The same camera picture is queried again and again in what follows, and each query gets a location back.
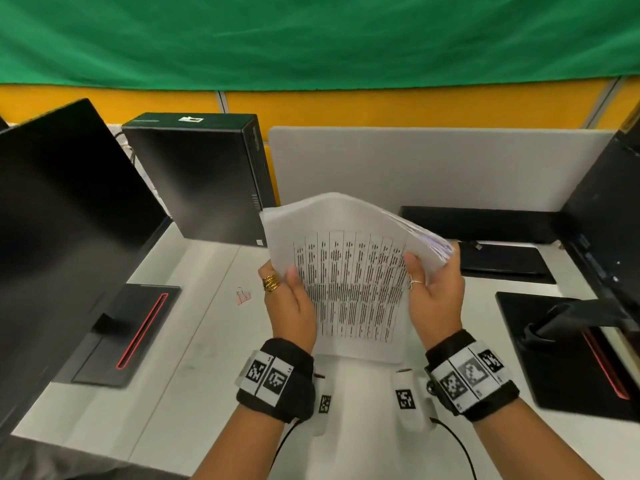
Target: green cloth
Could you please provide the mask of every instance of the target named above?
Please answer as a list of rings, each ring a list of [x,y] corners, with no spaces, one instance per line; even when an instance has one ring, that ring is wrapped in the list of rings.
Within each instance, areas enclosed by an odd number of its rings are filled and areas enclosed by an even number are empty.
[[[640,0],[0,0],[0,84],[365,89],[640,73]]]

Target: red-outlined slot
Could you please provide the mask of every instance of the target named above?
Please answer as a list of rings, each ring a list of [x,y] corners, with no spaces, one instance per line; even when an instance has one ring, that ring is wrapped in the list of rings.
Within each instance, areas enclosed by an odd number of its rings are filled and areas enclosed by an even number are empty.
[[[121,371],[127,366],[129,361],[131,360],[131,357],[133,357],[133,354],[136,353],[136,349],[140,345],[140,342],[142,342],[142,339],[145,338],[147,330],[149,330],[149,327],[151,327],[151,324],[156,319],[156,316],[158,315],[158,313],[160,313],[160,309],[162,309],[162,307],[164,306],[164,302],[167,298],[169,298],[169,293],[162,293],[158,297],[156,304],[153,306],[153,308],[151,308],[151,311],[147,315],[147,318],[145,318],[145,321],[142,322],[142,325],[140,325],[138,332],[131,340],[131,343],[127,347],[127,350],[125,350],[124,354],[122,354],[120,361],[116,365],[117,370]]]
[[[607,377],[607,380],[609,381],[609,384],[611,384],[611,387],[613,387],[613,391],[615,391],[616,395],[620,399],[631,401],[631,397],[629,397],[627,389],[620,381],[620,378],[616,374],[616,371],[613,370],[613,366],[609,362],[609,359],[607,359],[606,355],[604,355],[604,352],[600,348],[600,345],[598,345],[598,341],[593,336],[591,331],[583,331],[582,336],[587,341],[587,344],[589,345],[593,356],[596,357],[598,364],[600,364],[600,368],[604,372],[604,375]]]

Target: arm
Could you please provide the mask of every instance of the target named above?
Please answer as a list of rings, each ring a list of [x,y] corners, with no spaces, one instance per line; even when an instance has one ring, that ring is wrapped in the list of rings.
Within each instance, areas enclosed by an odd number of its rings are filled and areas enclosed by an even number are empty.
[[[450,261],[427,285],[414,283],[409,311],[425,349],[462,330],[465,280],[457,244]],[[427,283],[420,260],[404,254],[407,272]],[[562,438],[521,399],[474,423],[484,448],[505,480],[602,480]]]
[[[258,270],[261,278],[276,274],[271,261]],[[264,302],[273,337],[293,342],[311,354],[316,343],[316,313],[295,268],[285,282],[266,293]],[[284,423],[238,405],[207,453],[194,480],[264,480],[269,475]]]

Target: black box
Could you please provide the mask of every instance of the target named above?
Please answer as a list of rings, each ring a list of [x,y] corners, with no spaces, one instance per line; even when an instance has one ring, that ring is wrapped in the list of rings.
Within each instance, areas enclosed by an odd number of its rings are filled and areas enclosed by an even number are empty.
[[[122,130],[183,236],[266,245],[259,212],[276,201],[255,114],[146,112]]]

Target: hand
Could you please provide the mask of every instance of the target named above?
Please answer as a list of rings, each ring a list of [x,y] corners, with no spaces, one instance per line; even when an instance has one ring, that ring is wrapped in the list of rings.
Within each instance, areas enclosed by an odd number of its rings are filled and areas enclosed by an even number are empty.
[[[428,285],[414,283],[409,291],[409,315],[424,348],[429,350],[462,329],[460,313],[465,295],[465,279],[460,274],[460,247],[448,263],[437,270]],[[427,283],[418,256],[404,253],[404,265],[414,280]]]
[[[262,279],[276,274],[271,260],[258,270]],[[274,291],[264,294],[264,304],[271,320],[274,339],[286,339],[309,354],[316,345],[316,310],[291,266],[285,279]]]

